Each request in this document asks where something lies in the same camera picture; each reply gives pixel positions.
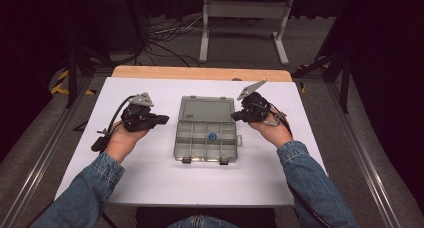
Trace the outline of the yellow black floor tape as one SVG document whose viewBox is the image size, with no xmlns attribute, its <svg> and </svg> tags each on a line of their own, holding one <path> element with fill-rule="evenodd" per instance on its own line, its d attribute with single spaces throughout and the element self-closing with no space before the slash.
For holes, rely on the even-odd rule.
<svg viewBox="0 0 424 228">
<path fill-rule="evenodd" d="M 52 94 L 63 94 L 63 95 L 69 95 L 70 91 L 67 88 L 63 87 L 65 79 L 69 76 L 69 71 L 67 69 L 63 69 L 58 76 L 56 82 L 54 83 L 53 87 L 51 88 L 50 92 Z"/>
<path fill-rule="evenodd" d="M 326 64 L 324 64 L 324 65 L 319 66 L 318 68 L 319 68 L 319 69 L 328 69 L 329 65 L 330 65 L 330 63 L 326 63 Z M 300 66 L 297 68 L 297 71 L 301 71 L 301 70 L 303 70 L 303 69 L 306 69 L 308 66 L 309 66 L 308 64 L 300 65 Z M 306 88 L 305 83 L 304 83 L 304 82 L 300 82 L 300 83 L 299 83 L 299 85 L 300 85 L 300 91 L 301 91 L 303 94 L 304 94 L 304 93 L 306 93 L 306 92 L 307 92 L 307 88 Z"/>
</svg>

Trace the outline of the person's denim legs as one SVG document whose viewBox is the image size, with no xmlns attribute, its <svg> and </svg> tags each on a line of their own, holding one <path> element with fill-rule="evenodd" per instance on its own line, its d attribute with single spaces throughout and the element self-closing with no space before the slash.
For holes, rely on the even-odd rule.
<svg viewBox="0 0 424 228">
<path fill-rule="evenodd" d="M 238 226 L 211 216 L 193 215 L 177 221 L 166 228 L 239 228 Z"/>
</svg>

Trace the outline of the wooden table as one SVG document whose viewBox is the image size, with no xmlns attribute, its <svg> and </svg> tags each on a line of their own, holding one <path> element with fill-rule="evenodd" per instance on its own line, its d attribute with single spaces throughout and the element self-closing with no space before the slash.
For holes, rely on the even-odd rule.
<svg viewBox="0 0 424 228">
<path fill-rule="evenodd" d="M 164 67 L 164 66 L 117 66 L 113 73 L 117 78 L 151 79 L 190 79 L 190 80 L 242 80 L 271 82 L 291 82 L 291 74 L 286 70 Z"/>
</svg>

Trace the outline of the person's right hand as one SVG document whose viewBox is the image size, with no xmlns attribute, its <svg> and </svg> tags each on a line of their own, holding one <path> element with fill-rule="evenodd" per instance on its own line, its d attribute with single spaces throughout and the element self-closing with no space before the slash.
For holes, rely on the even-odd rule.
<svg viewBox="0 0 424 228">
<path fill-rule="evenodd" d="M 258 131 L 268 142 L 273 144 L 276 148 L 281 147 L 283 144 L 292 141 L 293 137 L 288 129 L 283 125 L 271 126 L 264 122 L 251 122 L 249 126 Z"/>
</svg>

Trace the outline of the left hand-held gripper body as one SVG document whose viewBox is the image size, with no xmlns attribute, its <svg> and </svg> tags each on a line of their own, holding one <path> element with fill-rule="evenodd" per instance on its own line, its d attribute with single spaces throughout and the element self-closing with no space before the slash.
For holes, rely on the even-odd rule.
<svg viewBox="0 0 424 228">
<path fill-rule="evenodd" d="M 137 94 L 129 99 L 128 106 L 121 115 L 121 121 L 129 132 L 152 129 L 155 123 L 150 114 L 154 106 L 147 92 Z"/>
</svg>

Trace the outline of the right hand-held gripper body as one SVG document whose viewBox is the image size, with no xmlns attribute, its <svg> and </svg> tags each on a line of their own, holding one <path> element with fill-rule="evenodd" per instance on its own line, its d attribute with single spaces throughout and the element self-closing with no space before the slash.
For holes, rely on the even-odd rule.
<svg viewBox="0 0 424 228">
<path fill-rule="evenodd" d="M 246 86 L 238 96 L 238 100 L 242 104 L 242 110 L 248 113 L 244 117 L 246 122 L 264 121 L 270 113 L 271 104 L 257 92 L 257 89 L 265 83 L 266 80 L 261 80 Z"/>
</svg>

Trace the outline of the grey metal stand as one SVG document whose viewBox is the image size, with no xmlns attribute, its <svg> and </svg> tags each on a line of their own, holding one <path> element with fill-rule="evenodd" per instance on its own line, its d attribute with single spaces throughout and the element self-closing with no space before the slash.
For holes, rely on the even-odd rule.
<svg viewBox="0 0 424 228">
<path fill-rule="evenodd" d="M 203 0 L 203 29 L 200 44 L 199 61 L 206 63 L 209 46 L 209 18 L 255 18 L 255 19 L 279 19 L 279 29 L 272 33 L 280 63 L 283 66 L 289 64 L 289 59 L 282 41 L 283 34 L 288 22 L 294 0 L 283 2 L 248 2 L 248 1 L 217 1 Z"/>
</svg>

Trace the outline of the white table board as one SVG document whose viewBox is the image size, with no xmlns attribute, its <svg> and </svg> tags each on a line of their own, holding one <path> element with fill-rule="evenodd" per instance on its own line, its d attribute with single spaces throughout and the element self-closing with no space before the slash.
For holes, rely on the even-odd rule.
<svg viewBox="0 0 424 228">
<path fill-rule="evenodd" d="M 238 158 L 228 165 L 217 162 L 184 164 L 173 156 L 181 99 L 184 96 L 230 97 L 246 87 L 244 81 L 109 78 L 59 186 L 65 190 L 73 178 L 95 158 L 91 147 L 118 106 L 130 95 L 146 92 L 153 112 L 169 121 L 158 125 L 137 143 L 124 160 L 125 173 L 109 201 L 135 206 L 277 207 L 290 205 L 276 149 L 257 131 L 240 122 L 242 138 Z"/>
</svg>

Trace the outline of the clear plastic compartment box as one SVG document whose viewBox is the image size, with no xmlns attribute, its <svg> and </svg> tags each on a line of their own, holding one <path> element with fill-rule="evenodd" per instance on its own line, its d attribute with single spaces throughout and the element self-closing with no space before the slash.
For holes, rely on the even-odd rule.
<svg viewBox="0 0 424 228">
<path fill-rule="evenodd" d="M 183 96 L 181 100 L 174 157 L 182 163 L 234 163 L 242 145 L 236 123 L 234 99 L 226 97 Z"/>
</svg>

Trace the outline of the dark cloth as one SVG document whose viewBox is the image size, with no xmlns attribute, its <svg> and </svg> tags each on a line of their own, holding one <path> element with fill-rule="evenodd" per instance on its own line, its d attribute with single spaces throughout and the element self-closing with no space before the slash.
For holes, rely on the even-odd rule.
<svg viewBox="0 0 424 228">
<path fill-rule="evenodd" d="M 193 215 L 216 217 L 239 228 L 277 228 L 273 208 L 138 208 L 136 228 L 166 228 Z"/>
</svg>

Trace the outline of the black tripod stand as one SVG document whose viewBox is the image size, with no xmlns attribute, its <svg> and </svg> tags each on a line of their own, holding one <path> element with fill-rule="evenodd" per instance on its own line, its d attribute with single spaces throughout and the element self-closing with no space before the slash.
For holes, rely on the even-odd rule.
<svg viewBox="0 0 424 228">
<path fill-rule="evenodd" d="M 322 74 L 321 79 L 325 83 L 334 83 L 339 75 L 341 75 L 341 87 L 339 93 L 339 104 L 344 113 L 348 113 L 348 90 L 350 83 L 350 71 L 351 62 L 349 60 L 349 54 L 346 52 L 335 53 L 329 56 L 319 58 L 312 64 L 305 66 L 304 68 L 296 70 L 291 74 L 293 78 L 301 78 L 304 75 L 324 66 L 328 65 L 326 71 Z"/>
</svg>

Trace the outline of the person's left hand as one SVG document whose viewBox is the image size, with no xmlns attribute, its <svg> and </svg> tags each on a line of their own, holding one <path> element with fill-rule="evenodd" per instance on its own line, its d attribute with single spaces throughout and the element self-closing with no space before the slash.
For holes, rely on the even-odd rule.
<svg viewBox="0 0 424 228">
<path fill-rule="evenodd" d="M 129 132 L 120 122 L 113 124 L 113 130 L 105 152 L 118 163 L 122 163 L 137 142 L 148 134 L 148 130 Z"/>
</svg>

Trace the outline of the aluminium floor rail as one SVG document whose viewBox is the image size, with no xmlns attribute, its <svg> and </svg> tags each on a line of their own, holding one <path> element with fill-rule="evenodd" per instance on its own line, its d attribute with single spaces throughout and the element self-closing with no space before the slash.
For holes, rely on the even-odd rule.
<svg viewBox="0 0 424 228">
<path fill-rule="evenodd" d="M 27 207 L 30 199 L 35 193 L 46 169 L 50 164 L 50 161 L 54 156 L 54 153 L 56 152 L 57 145 L 61 142 L 65 128 L 68 126 L 92 80 L 92 77 L 85 77 L 81 79 L 80 84 L 77 86 L 77 91 L 74 93 L 75 98 L 69 107 L 65 108 L 61 114 L 53 133 L 43 150 L 40 152 L 40 155 L 38 156 L 33 168 L 30 170 L 25 183 L 18 193 L 18 196 L 11 205 L 3 222 L 0 224 L 0 228 L 15 228 L 16 224 L 20 220 L 24 209 Z"/>
<path fill-rule="evenodd" d="M 386 189 L 380 179 L 380 176 L 374 164 L 372 163 L 366 148 L 361 144 L 355 133 L 351 117 L 344 112 L 342 106 L 340 105 L 337 87 L 333 83 L 326 83 L 325 87 L 337 110 L 338 115 L 340 116 L 342 124 L 347 131 L 353 146 L 353 153 L 360 166 L 361 172 L 373 197 L 374 203 L 376 204 L 380 216 L 386 225 L 386 228 L 402 228 L 401 223 L 395 214 L 395 211 L 389 200 Z"/>
</svg>

